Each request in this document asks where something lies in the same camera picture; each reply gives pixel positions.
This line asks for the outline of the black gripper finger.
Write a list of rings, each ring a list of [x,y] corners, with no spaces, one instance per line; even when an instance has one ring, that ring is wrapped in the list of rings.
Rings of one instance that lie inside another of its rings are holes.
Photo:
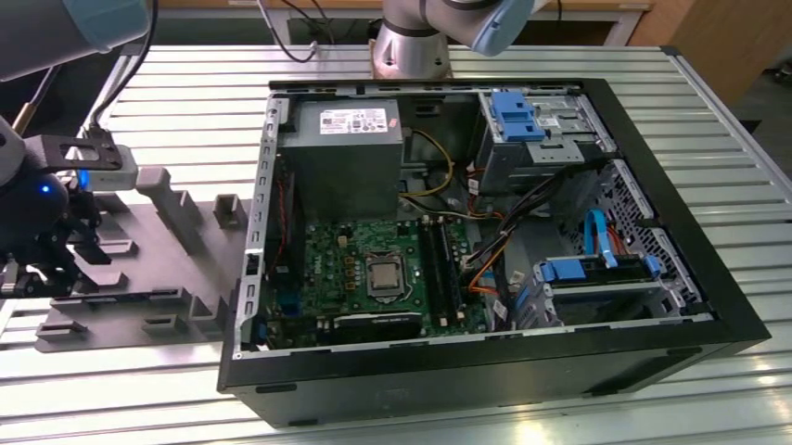
[[[3,298],[68,298],[82,271],[64,235],[44,233],[1,248]]]
[[[69,229],[68,243],[82,259],[91,265],[111,264],[110,255],[100,248],[96,233],[102,216],[95,205],[94,194],[87,190],[68,190],[68,211],[64,222]]]

